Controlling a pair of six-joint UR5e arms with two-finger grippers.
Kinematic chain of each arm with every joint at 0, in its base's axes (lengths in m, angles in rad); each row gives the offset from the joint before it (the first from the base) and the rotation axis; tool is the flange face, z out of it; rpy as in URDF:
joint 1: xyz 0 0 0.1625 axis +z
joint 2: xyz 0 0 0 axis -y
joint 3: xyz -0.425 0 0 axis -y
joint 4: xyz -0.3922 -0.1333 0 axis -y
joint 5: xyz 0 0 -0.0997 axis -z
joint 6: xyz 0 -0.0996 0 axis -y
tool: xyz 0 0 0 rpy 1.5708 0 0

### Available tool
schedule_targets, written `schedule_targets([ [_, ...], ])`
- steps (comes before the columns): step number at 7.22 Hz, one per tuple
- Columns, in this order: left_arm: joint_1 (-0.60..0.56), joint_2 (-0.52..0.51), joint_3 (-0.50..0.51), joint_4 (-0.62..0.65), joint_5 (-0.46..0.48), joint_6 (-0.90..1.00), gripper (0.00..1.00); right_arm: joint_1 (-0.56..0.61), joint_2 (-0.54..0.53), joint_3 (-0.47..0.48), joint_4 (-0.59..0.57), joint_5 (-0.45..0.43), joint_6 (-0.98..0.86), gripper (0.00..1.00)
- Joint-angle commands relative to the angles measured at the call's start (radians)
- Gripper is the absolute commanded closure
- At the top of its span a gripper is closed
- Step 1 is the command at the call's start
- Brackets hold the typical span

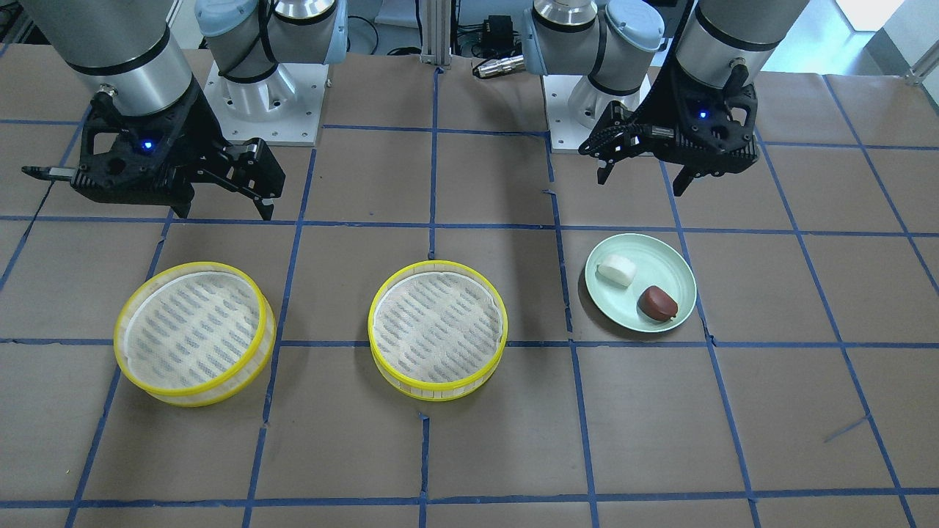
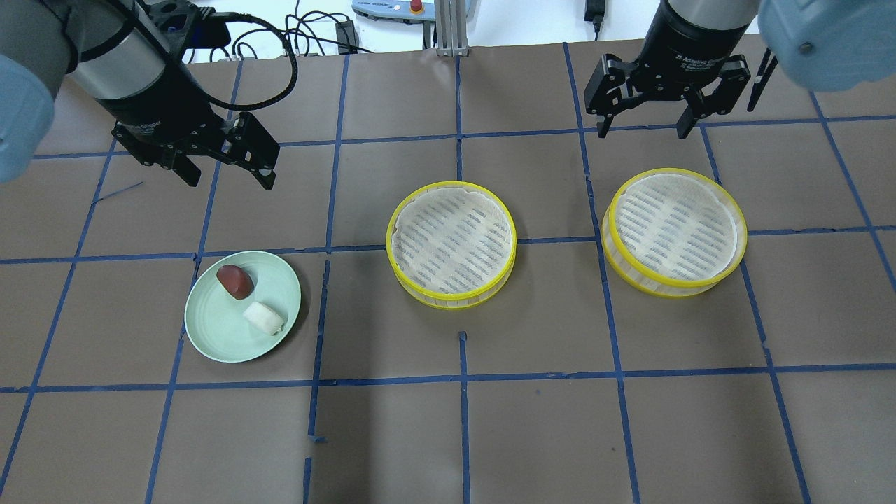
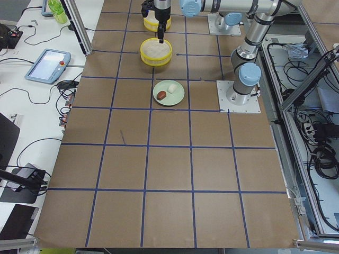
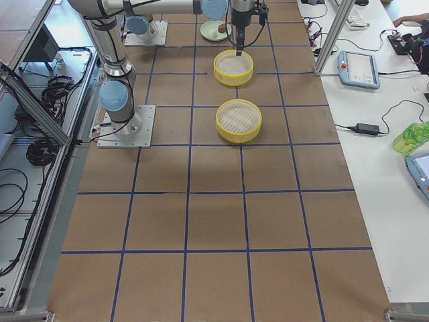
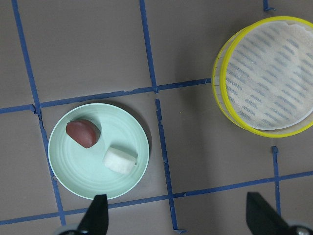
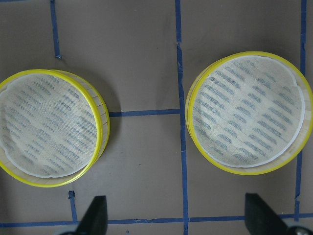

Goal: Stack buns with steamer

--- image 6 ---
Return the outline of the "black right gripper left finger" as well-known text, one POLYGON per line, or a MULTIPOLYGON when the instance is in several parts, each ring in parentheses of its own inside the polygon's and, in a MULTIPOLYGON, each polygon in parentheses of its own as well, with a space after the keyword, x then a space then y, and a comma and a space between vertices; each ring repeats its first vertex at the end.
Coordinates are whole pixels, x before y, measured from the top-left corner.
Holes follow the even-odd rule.
POLYGON ((108 229, 108 211, 106 196, 96 196, 91 202, 79 226, 76 235, 105 235, 108 229))

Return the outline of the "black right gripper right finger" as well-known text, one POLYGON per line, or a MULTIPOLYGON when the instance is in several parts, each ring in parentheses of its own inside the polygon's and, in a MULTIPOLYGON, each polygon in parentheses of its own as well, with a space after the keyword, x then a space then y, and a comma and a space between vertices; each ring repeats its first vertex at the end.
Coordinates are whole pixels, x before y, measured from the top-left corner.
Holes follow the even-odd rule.
POLYGON ((245 194, 245 226, 251 235, 293 234, 293 229, 256 193, 245 194))

